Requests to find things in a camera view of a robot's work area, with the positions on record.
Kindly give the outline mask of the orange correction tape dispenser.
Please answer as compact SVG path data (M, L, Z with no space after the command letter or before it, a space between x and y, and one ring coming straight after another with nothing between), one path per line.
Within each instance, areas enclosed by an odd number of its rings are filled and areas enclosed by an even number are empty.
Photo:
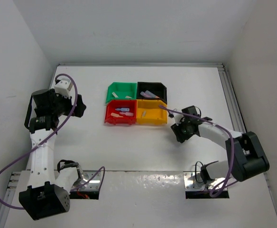
M116 117L116 118L120 118L121 117L119 114L116 114L116 113L111 113L111 116Z

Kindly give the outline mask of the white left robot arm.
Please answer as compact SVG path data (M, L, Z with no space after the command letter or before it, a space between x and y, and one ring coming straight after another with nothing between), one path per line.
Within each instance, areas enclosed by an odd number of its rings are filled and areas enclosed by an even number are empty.
M65 160L54 169L54 145L59 117L82 117L86 109L82 96L72 103L67 91L56 92L43 89L32 93L36 116L27 121L34 151L31 153L31 172L27 189L19 193L19 202L33 220L39 220L68 212L70 191L82 180L79 163Z

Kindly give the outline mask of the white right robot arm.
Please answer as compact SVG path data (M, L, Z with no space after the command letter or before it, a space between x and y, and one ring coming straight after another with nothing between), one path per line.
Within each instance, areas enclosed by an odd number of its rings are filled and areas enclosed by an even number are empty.
M222 127L209 117L201 117L194 105L181 111L169 110L168 113L175 121L171 129L179 143L198 136L224 148L227 173L236 181L243 182L269 170L269 161L254 132L242 133Z

